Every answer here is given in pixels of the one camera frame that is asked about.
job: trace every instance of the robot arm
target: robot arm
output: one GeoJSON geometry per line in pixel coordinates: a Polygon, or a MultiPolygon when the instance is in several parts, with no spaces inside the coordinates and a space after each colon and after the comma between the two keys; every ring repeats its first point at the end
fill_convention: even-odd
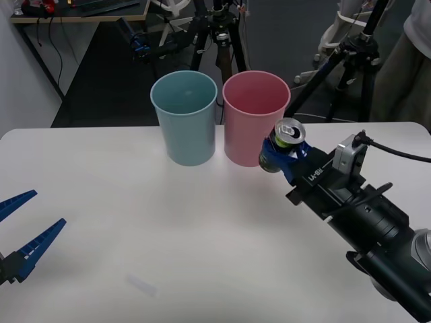
{"type": "MultiPolygon", "coordinates": [[[[0,222],[36,195],[36,191],[31,190],[1,202],[0,222]]],[[[12,252],[9,256],[3,257],[0,254],[0,285],[6,281],[13,283],[15,280],[22,283],[33,271],[40,257],[52,244],[65,224],[66,220],[60,219],[25,246],[12,252]]]]}
{"type": "MultiPolygon", "coordinates": [[[[285,130],[295,127],[292,120],[281,121],[285,130]]],[[[347,259],[370,276],[378,291],[418,322],[429,322],[431,232],[410,228],[409,217],[382,195],[391,183],[362,188],[365,133],[350,136],[327,154],[305,141],[285,147],[280,129],[276,125],[263,143],[263,169],[272,165],[283,171],[294,186],[287,198],[295,205],[305,203],[350,244],[355,252],[348,252],[347,259]]]]}

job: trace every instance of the blue plastic cup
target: blue plastic cup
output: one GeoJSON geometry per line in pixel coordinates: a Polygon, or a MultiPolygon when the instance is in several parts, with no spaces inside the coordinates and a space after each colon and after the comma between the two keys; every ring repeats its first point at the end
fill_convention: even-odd
{"type": "Polygon", "coordinates": [[[216,83],[205,74],[178,71],[153,85],[156,108],[169,157],[184,166],[197,166],[216,150],[216,83]]]}

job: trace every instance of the gray fabric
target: gray fabric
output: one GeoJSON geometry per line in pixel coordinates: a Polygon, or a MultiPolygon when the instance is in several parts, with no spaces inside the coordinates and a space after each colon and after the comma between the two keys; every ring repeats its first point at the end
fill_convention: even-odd
{"type": "Polygon", "coordinates": [[[371,121],[413,121],[431,130],[431,61],[402,34],[376,77],[371,121]]]}
{"type": "Polygon", "coordinates": [[[431,59],[431,2],[416,0],[404,23],[407,37],[422,54],[431,59]]]}

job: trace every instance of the black mount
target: black mount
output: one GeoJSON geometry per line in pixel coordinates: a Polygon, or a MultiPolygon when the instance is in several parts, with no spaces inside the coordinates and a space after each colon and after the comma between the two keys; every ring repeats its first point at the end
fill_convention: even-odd
{"type": "Polygon", "coordinates": [[[331,103],[326,122],[331,122],[332,118],[340,107],[349,85],[355,79],[356,71],[362,71],[364,78],[362,81],[361,104],[359,121],[368,122],[370,118],[372,93],[374,89],[374,76],[377,72],[377,65],[380,61],[378,44],[373,38],[374,30],[377,27],[382,14],[385,12],[389,0],[378,0],[368,19],[364,30],[356,36],[347,37],[334,50],[328,61],[320,68],[316,75],[307,83],[306,87],[298,97],[290,104],[284,117],[291,118],[301,108],[308,97],[325,80],[326,76],[344,60],[344,74],[338,86],[335,88],[335,97],[331,103]]]}
{"type": "Polygon", "coordinates": [[[197,33],[195,52],[191,61],[190,70],[198,71],[202,54],[205,52],[205,44],[208,36],[217,44],[218,55],[215,64],[222,72],[222,80],[225,83],[232,76],[232,64],[230,59],[230,45],[232,45],[238,71],[246,71],[246,63],[239,34],[240,20],[231,12],[229,7],[232,0],[214,0],[212,10],[208,11],[203,0],[193,1],[196,7],[196,17],[200,20],[200,29],[197,33]]]}

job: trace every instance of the tripod leg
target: tripod leg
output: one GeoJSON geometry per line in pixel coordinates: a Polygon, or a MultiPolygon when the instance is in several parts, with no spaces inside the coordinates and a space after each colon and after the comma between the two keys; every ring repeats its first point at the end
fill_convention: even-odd
{"type": "Polygon", "coordinates": [[[203,54],[202,50],[205,49],[205,44],[207,43],[208,35],[209,35],[208,29],[202,30],[197,34],[195,52],[193,53],[193,58],[192,58],[191,64],[190,64],[190,70],[191,71],[198,71],[199,70],[199,66],[201,65],[201,59],[202,59],[202,54],[203,54]]]}
{"type": "Polygon", "coordinates": [[[284,118],[291,118],[313,91],[323,82],[330,72],[343,60],[344,52],[335,52],[329,57],[329,60],[324,64],[319,72],[307,83],[306,87],[299,93],[298,97],[290,104],[289,108],[284,112],[284,118]]]}
{"type": "Polygon", "coordinates": [[[234,49],[236,66],[238,67],[238,72],[244,72],[247,70],[245,64],[244,52],[242,51],[241,38],[239,32],[239,20],[235,24],[230,24],[228,26],[230,40],[232,42],[232,48],[234,49]]]}
{"type": "Polygon", "coordinates": [[[331,102],[331,107],[329,108],[328,115],[326,116],[325,122],[331,122],[334,117],[335,111],[338,110],[339,105],[344,99],[345,92],[349,87],[349,81],[355,76],[355,67],[351,62],[344,63],[344,74],[341,76],[341,79],[338,83],[338,86],[335,88],[335,97],[331,102]]]}
{"type": "Polygon", "coordinates": [[[230,62],[229,47],[220,46],[218,44],[218,67],[222,71],[223,84],[233,75],[232,64],[230,62]]]}
{"type": "Polygon", "coordinates": [[[372,92],[374,89],[374,67],[365,66],[364,80],[362,81],[361,110],[359,112],[359,122],[370,120],[372,92]]]}

